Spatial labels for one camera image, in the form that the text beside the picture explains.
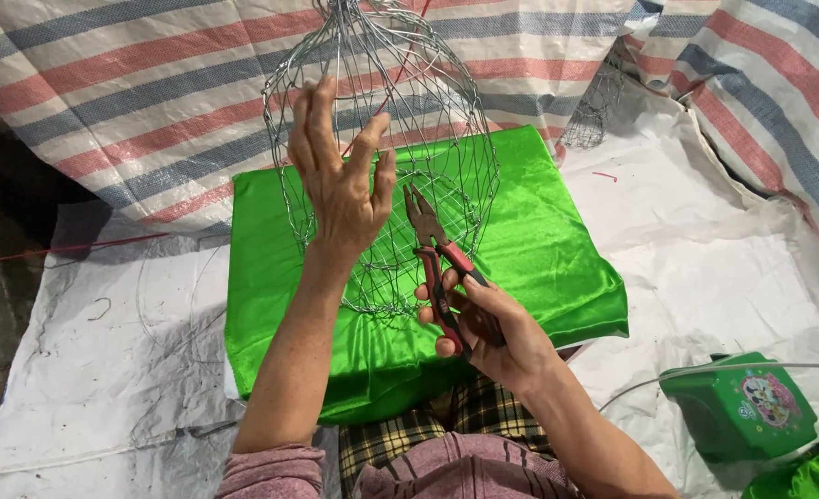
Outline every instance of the green plastic box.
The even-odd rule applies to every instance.
[[[758,352],[711,357],[714,361],[705,366],[776,362]],[[661,375],[688,369],[692,368],[669,369]],[[781,367],[694,373],[659,385],[680,405],[696,450],[706,462],[773,459],[816,438],[816,415]]]

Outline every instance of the wire cage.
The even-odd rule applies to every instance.
[[[293,234],[304,251],[315,234],[315,218],[286,156],[292,106],[305,80],[333,74],[332,130],[342,155],[350,155],[362,126],[382,112],[391,122],[380,151],[398,150],[392,215],[354,267],[342,303],[358,312],[412,314],[412,292],[424,272],[412,253],[417,242],[406,219],[403,185],[412,182],[419,189],[448,237],[470,258],[498,186],[499,163],[477,87],[431,25],[397,1],[317,0],[315,6],[323,26],[283,59],[262,92]]]

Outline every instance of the checkered fabric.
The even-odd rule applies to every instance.
[[[453,387],[446,420],[438,418],[428,401],[393,419],[339,428],[338,463],[342,497],[351,497],[363,466],[391,465],[393,459],[429,438],[447,432],[492,433],[554,459],[545,431],[512,393],[499,383],[479,375]]]

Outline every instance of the red wire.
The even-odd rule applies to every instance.
[[[96,246],[116,246],[119,244],[129,244],[129,243],[137,243],[138,241],[145,241],[148,239],[154,239],[156,237],[161,237],[164,235],[169,235],[168,232],[161,232],[161,233],[152,233],[150,235],[142,235],[139,237],[130,237],[128,239],[116,239],[114,241],[105,241],[102,243],[92,243],[92,244],[79,244],[77,246],[62,246],[60,248],[50,248],[50,249],[41,249],[40,251],[26,251],[24,253],[19,253],[18,255],[9,255],[9,256],[0,256],[0,262],[5,260],[12,260],[15,258],[27,258],[27,256],[34,256],[34,255],[45,255],[47,253],[52,253],[53,251],[73,251],[73,250],[86,250],[90,248],[94,248]]]
[[[428,5],[430,5],[430,4],[431,4],[431,0],[426,0],[425,5],[422,7],[422,13],[420,14],[420,17],[425,17],[426,12],[428,12]],[[418,34],[418,28],[416,28],[414,33]],[[401,81],[401,76],[403,76],[403,71],[406,68],[407,60],[410,58],[410,51],[411,50],[412,50],[412,43],[409,44],[409,49],[407,49],[407,53],[403,56],[403,63],[401,63],[401,70],[397,72],[397,77],[394,78],[394,84],[395,85],[397,85],[397,83]],[[389,98],[391,98],[390,95],[385,96],[385,100],[383,100],[382,104],[379,105],[379,109],[376,109],[376,112],[372,114],[373,116],[378,116],[379,113],[382,112],[382,109],[385,108],[385,104],[387,104]],[[357,137],[354,137],[353,139],[351,139],[351,143],[348,144],[348,147],[345,148],[345,152],[342,153],[343,158],[351,150],[351,146],[354,145],[355,140],[357,140]]]

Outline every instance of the left hand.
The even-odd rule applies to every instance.
[[[332,137],[336,90],[336,79],[330,74],[319,85],[305,84],[293,107],[295,128],[290,132],[287,153],[314,206],[317,234],[313,244],[353,264],[375,241],[391,214],[397,178],[393,150],[381,153],[370,195],[372,155],[391,122],[388,113],[370,118],[354,139],[350,160],[342,160]]]

